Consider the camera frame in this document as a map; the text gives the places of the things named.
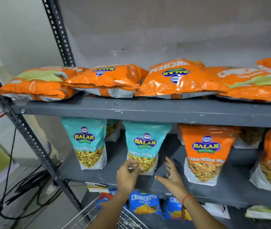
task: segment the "wire basket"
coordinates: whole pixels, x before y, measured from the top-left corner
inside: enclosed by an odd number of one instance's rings
[[[101,202],[96,204],[94,199],[88,206],[86,206],[78,215],[76,215],[68,224],[62,229],[85,229],[89,223],[101,212]],[[127,208],[123,208],[120,213],[118,228],[123,229],[149,229],[136,216],[134,216]]]

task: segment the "metal shelf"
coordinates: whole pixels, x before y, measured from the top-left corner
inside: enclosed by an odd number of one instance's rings
[[[116,142],[107,142],[108,163],[103,170],[81,170],[75,153],[72,151],[60,166],[61,177],[75,182],[96,182],[107,185],[116,184],[116,171],[127,157],[127,146],[124,136]],[[249,165],[253,164],[258,151],[245,149],[232,149],[228,161],[223,167],[216,186],[206,186],[189,183],[182,175],[188,190],[201,202],[212,202],[234,207],[247,207],[249,205],[264,205],[271,207],[271,192],[257,189],[249,179]],[[159,152],[159,162],[156,175],[165,176],[165,156],[176,163],[179,172],[183,174],[183,164],[186,156],[185,147],[180,144],[176,135],[168,135]],[[168,197],[169,191],[154,176],[142,176],[137,179],[136,189]]]
[[[111,99],[80,93],[71,99],[58,102],[19,100],[15,101],[12,108],[17,114],[29,115],[271,127],[271,104],[232,102],[216,98]]]

